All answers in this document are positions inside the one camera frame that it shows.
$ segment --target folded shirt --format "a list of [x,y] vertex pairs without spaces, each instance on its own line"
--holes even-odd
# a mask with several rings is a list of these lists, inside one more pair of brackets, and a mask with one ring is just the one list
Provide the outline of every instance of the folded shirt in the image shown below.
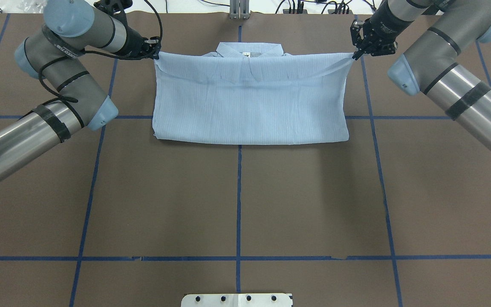
[[155,60],[158,139],[234,145],[348,140],[351,53],[290,55],[276,43],[220,43]]

